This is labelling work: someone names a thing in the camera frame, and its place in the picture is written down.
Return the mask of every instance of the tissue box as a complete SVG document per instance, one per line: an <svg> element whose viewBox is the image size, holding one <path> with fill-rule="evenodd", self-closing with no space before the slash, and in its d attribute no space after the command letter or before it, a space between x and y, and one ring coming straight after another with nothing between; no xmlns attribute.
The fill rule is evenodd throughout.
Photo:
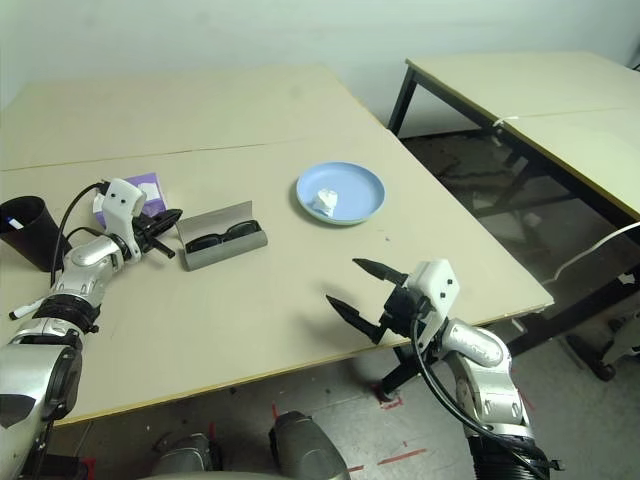
<svg viewBox="0 0 640 480"><path fill-rule="evenodd" d="M167 204L164 200L162 189L160 188L160 182L155 173L145 173L144 175L125 178L125 180L147 194L147 200L142 207L142 213L153 217L167 209ZM101 193L96 194L93 199L93 213L98 222L100 222L100 225L106 227L104 215L102 214L103 201L104 195Z"/></svg>

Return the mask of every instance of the blue plate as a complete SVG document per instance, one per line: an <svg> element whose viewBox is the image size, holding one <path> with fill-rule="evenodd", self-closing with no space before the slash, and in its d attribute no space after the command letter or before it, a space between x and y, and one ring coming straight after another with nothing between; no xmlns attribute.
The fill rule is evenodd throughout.
<svg viewBox="0 0 640 480"><path fill-rule="evenodd" d="M312 208L317 193L328 188L338 193L333 217ZM360 165L330 162L304 172L296 185L298 201L319 220L336 225L364 222L382 207L385 190L375 173Z"/></svg>

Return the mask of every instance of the beige table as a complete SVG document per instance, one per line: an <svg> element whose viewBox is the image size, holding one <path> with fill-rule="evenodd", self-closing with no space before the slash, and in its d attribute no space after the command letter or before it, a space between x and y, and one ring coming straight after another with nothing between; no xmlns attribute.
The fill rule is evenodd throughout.
<svg viewBox="0 0 640 480"><path fill-rule="evenodd" d="M412 58L407 63L389 122L391 131L400 131L420 85L510 146L511 160L529 160L514 187L544 171L613 225L640 219L640 73L587 52L449 55ZM503 195L501 200L510 197ZM498 203L475 213L532 205ZM640 235L629 236L640 243ZM639 278L640 265L628 273ZM522 353L637 290L637 282L624 285L612 279L551 319L541 321L539 315L531 315L522 321L529 333L509 348Z"/></svg>
<svg viewBox="0 0 640 480"><path fill-rule="evenodd" d="M4 110L0 170L377 131L322 66L28 85Z"/></svg>
<svg viewBox="0 0 640 480"><path fill-rule="evenodd" d="M640 75L589 52L447 55L407 63L495 120L640 108Z"/></svg>
<svg viewBox="0 0 640 480"><path fill-rule="evenodd" d="M252 200L255 217L269 237L265 248L194 272L184 270L179 256L169 261L150 253L141 264L119 273L107 290L100 333L87 338L78 403L64 422L373 348L324 299L325 294L342 298L371 320L378 318L391 284L368 276L351 262L353 257L377 259L405 271L420 260L448 258L462 285L452 313L473 324L552 303L392 134L375 124L370 128L368 121L367 116L361 119L363 125L355 126L352 135L327 133L269 145L2 172L3 199L40 195L59 219L82 186L99 178L155 171L170 206L184 209L185 216ZM126 131L112 135L127 138ZM296 203L298 175L328 160L356 162L380 176L387 202L375 217L340 228L318 222ZM95 222L88 212L85 199L69 228ZM170 247L180 249L175 231L165 238ZM5 311L46 291L47 275L6 245L0 245L0 258L0 305ZM0 339L6 341L16 327L5 317ZM384 345L401 341L388 334Z"/></svg>
<svg viewBox="0 0 640 480"><path fill-rule="evenodd" d="M521 117L505 128L640 219L640 108Z"/></svg>

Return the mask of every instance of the white pen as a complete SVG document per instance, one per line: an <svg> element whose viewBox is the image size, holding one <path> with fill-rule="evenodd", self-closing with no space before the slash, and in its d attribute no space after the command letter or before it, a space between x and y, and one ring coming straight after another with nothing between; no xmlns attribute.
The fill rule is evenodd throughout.
<svg viewBox="0 0 640 480"><path fill-rule="evenodd" d="M24 317L25 315L29 315L31 312L35 312L40 307L40 305L42 305L44 299L45 297L42 297L30 305L24 305L22 307L16 308L13 312L9 312L9 318L11 320L17 320L21 317Z"/></svg>
<svg viewBox="0 0 640 480"><path fill-rule="evenodd" d="M19 221L17 221L13 217L7 217L7 223L11 225L13 228L15 228L16 230L21 230L24 228L24 225L22 225Z"/></svg>

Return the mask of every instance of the sunglasses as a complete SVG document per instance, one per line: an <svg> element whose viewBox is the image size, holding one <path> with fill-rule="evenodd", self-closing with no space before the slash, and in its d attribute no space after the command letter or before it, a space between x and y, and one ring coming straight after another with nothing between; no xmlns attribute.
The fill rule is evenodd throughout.
<svg viewBox="0 0 640 480"><path fill-rule="evenodd" d="M257 220L247 220L246 222L236 223L229 227L223 234L209 233L202 237L198 237L195 240L191 240L184 246L184 249L187 253L193 253L204 248L213 247L224 242L235 240L236 238L251 235L252 233L259 232L260 230L262 230L262 228L260 228L260 224Z"/></svg>

